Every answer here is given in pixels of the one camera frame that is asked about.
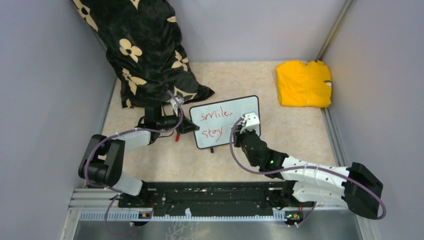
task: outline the floral blanket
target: floral blanket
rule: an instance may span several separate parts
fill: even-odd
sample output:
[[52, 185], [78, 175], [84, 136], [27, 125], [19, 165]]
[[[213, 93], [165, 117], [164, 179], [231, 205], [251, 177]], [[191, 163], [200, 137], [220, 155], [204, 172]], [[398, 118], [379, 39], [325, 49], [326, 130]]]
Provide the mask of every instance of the floral blanket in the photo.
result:
[[170, 90], [186, 103], [214, 94], [190, 69], [175, 11], [165, 0], [72, 0], [106, 44], [106, 58], [121, 81], [123, 108], [169, 102]]

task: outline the folded yellow towel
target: folded yellow towel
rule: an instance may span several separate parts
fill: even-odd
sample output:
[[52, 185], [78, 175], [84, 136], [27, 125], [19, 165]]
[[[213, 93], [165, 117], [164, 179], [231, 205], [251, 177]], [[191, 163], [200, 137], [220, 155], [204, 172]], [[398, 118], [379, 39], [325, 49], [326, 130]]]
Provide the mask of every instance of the folded yellow towel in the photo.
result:
[[282, 106], [327, 108], [332, 79], [322, 61], [286, 61], [276, 67], [278, 100]]

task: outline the red handwritten text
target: red handwritten text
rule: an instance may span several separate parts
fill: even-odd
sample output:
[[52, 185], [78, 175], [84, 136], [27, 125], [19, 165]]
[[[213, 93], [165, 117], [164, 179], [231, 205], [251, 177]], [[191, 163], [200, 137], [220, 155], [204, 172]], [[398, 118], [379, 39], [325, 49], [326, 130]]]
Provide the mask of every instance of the red handwritten text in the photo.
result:
[[215, 142], [218, 142], [218, 140], [221, 138], [221, 136], [223, 135], [223, 128], [221, 127], [219, 129], [210, 129], [208, 128], [207, 131], [202, 131], [201, 134], [205, 135], [206, 138], [214, 138], [214, 137], [218, 137]]
[[215, 117], [215, 118], [222, 118], [222, 117], [227, 117], [227, 116], [233, 115], [232, 112], [228, 113], [228, 112], [224, 111], [222, 106], [220, 106], [219, 108], [221, 109], [221, 111], [215, 110], [215, 111], [213, 111], [211, 113], [208, 113], [206, 115], [204, 113], [202, 113], [201, 114], [201, 120], [200, 121], [212, 119], [213, 117]]

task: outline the gray floor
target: gray floor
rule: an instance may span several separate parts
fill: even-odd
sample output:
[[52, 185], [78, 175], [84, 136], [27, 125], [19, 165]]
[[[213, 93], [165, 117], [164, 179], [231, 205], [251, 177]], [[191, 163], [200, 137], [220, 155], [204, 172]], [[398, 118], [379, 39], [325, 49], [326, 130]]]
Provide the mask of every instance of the gray floor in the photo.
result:
[[[110, 222], [116, 234], [127, 222]], [[361, 240], [356, 217], [348, 211], [315, 211], [300, 228], [282, 222], [149, 222], [128, 237], [113, 237], [103, 221], [80, 221], [74, 240]]]

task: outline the table surface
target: table surface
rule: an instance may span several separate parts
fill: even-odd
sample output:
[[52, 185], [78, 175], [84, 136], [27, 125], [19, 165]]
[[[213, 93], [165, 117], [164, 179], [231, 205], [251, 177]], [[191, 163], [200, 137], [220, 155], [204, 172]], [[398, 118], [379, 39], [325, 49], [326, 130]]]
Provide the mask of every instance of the table surface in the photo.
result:
[[[190, 107], [256, 95], [259, 98], [261, 136], [270, 149], [287, 153], [312, 163], [335, 166], [333, 152], [321, 109], [285, 107], [278, 102], [275, 67], [281, 62], [199, 62], [190, 63], [197, 80], [215, 91], [206, 101], [183, 105]], [[107, 113], [103, 134], [112, 135], [134, 128], [144, 115], [143, 108], [122, 109], [121, 84], [116, 84]], [[167, 115], [171, 106], [165, 107]], [[263, 175], [242, 170], [234, 162], [229, 145], [209, 149], [196, 147], [193, 133], [159, 138], [154, 144], [127, 152], [123, 170], [147, 182], [217, 182], [272, 181]], [[248, 168], [249, 162], [240, 148], [238, 159]]]

